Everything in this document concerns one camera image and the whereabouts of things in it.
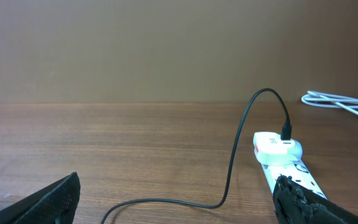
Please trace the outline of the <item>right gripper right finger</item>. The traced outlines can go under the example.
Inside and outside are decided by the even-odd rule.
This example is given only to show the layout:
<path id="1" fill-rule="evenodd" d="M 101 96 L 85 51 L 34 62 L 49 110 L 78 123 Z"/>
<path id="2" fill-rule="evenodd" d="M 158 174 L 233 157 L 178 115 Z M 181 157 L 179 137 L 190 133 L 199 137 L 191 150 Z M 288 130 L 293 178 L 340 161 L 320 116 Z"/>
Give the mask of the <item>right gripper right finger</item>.
<path id="1" fill-rule="evenodd" d="M 273 190 L 279 224 L 358 224 L 358 216 L 280 175 Z"/>

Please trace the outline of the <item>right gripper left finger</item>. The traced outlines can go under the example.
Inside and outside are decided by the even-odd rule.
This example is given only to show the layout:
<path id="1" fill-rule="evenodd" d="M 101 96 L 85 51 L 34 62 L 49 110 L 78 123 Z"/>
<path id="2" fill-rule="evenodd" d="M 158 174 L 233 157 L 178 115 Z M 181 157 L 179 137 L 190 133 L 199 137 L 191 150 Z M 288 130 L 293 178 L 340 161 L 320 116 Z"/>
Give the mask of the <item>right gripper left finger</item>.
<path id="1" fill-rule="evenodd" d="M 0 224 L 72 224 L 80 200 L 76 172 L 0 210 Z"/>

